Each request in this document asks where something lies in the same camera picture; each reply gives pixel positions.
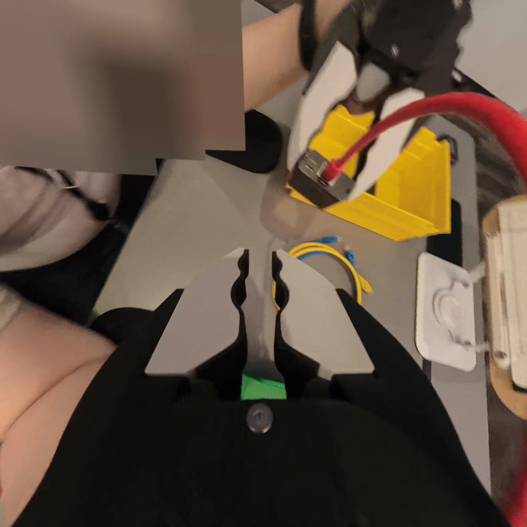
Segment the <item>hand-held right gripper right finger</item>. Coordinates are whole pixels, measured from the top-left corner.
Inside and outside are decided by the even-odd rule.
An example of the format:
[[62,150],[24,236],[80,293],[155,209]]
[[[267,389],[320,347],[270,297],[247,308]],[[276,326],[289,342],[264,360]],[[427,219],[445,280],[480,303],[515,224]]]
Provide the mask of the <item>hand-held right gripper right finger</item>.
[[339,298],[356,293],[350,272],[336,257],[300,260],[286,250],[274,256],[273,299],[285,344],[319,365],[319,374],[370,374],[374,366]]

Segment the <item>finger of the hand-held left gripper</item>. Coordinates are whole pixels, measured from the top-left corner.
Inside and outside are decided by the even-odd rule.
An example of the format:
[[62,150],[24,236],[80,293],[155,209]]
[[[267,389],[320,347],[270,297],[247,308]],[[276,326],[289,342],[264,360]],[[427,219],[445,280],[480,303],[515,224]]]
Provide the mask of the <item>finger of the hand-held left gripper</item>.
[[[424,92],[418,89],[404,89],[395,93],[386,99],[380,113],[380,119],[384,120],[398,109],[424,98]],[[405,146],[415,121],[416,119],[412,119],[400,123],[377,137],[372,147],[368,149],[365,166],[356,178],[355,185],[349,194],[349,201],[357,199],[372,188],[395,161]]]
[[287,148],[289,171],[307,151],[329,112],[351,94],[357,78],[353,52],[337,41],[300,98]]

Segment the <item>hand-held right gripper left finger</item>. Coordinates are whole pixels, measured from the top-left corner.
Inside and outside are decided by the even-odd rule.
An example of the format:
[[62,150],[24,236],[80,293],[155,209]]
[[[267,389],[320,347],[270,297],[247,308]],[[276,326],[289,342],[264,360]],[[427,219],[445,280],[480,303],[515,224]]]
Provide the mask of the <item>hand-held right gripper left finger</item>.
[[248,251],[237,248],[198,273],[183,293],[145,373],[189,375],[233,344],[241,314],[232,299],[237,279],[245,285]]

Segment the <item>yellow plastic bin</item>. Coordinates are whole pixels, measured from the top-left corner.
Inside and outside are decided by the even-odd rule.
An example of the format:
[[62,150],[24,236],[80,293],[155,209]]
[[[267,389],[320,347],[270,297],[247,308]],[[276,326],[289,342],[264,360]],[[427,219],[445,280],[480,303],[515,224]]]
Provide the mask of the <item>yellow plastic bin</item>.
[[[373,112],[351,115],[343,105],[331,111],[310,143],[329,160],[343,155],[370,129]],[[451,231],[450,145],[421,127],[370,192],[325,211],[393,241]]]

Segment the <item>black ethernet port box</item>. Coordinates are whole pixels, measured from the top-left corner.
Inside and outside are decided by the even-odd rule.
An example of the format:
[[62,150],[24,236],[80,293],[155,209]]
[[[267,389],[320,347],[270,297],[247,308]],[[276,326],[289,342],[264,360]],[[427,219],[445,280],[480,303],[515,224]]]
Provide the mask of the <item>black ethernet port box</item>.
[[293,168],[287,181],[288,187],[320,209],[346,201],[355,180],[341,173],[332,183],[325,182],[321,176],[328,165],[328,159],[319,152],[307,150]]

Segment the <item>green plastic bin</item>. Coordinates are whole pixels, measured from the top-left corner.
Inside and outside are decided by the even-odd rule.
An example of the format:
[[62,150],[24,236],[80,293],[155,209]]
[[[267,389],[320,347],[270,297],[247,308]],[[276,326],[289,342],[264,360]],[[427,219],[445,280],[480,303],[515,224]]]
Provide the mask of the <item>green plastic bin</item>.
[[241,377],[241,400],[285,400],[287,399],[284,383],[263,379],[246,373]]

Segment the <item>person's left forearm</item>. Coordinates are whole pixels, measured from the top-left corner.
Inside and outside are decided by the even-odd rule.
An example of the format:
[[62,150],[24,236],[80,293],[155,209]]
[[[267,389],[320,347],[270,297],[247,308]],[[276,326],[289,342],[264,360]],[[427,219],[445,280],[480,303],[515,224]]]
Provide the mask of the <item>person's left forearm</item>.
[[307,78],[300,61],[301,6],[290,7],[242,27],[245,112],[265,104]]

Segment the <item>person's right forearm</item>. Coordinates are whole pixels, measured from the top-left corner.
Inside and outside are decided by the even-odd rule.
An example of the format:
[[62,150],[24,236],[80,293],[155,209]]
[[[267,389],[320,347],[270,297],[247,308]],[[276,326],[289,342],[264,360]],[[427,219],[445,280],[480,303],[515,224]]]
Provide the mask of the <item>person's right forearm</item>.
[[1,526],[48,470],[92,379],[116,349],[101,334],[1,285]]

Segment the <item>person's left hand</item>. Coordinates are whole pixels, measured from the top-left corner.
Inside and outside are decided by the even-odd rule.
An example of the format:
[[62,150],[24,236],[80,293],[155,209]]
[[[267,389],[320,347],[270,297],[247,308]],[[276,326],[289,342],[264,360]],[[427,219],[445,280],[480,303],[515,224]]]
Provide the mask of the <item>person's left hand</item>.
[[315,65],[319,66],[335,44],[340,43],[355,53],[357,44],[357,13],[354,1],[318,1],[315,22],[318,38]]

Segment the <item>black wristband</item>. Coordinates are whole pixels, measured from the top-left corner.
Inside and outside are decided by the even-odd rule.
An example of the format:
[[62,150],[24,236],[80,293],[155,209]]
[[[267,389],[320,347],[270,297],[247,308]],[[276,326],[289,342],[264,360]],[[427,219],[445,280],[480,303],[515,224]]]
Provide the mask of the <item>black wristband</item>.
[[302,68],[311,72],[318,48],[316,1],[302,1],[298,25],[298,50]]

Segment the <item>black flat mat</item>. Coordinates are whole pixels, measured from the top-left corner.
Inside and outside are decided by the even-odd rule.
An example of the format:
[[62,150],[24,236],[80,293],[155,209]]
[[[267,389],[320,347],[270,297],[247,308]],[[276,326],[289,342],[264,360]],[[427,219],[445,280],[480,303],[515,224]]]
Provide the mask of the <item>black flat mat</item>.
[[462,208],[451,199],[451,231],[448,234],[429,236],[426,252],[453,265],[463,267]]

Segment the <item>white flat tray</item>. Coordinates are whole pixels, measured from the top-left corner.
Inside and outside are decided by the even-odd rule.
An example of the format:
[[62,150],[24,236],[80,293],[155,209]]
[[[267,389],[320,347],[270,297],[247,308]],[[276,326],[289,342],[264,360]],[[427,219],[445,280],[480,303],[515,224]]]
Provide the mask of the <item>white flat tray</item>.
[[474,283],[464,267],[428,252],[417,260],[415,344],[432,363],[476,366]]

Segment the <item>person's grey shirt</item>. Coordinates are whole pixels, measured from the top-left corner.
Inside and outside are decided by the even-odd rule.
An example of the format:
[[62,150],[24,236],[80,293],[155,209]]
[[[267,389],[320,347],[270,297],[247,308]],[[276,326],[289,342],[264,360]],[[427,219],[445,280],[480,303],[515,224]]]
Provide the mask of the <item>person's grey shirt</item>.
[[1,166],[1,272],[75,254],[110,225],[120,195],[114,173]]

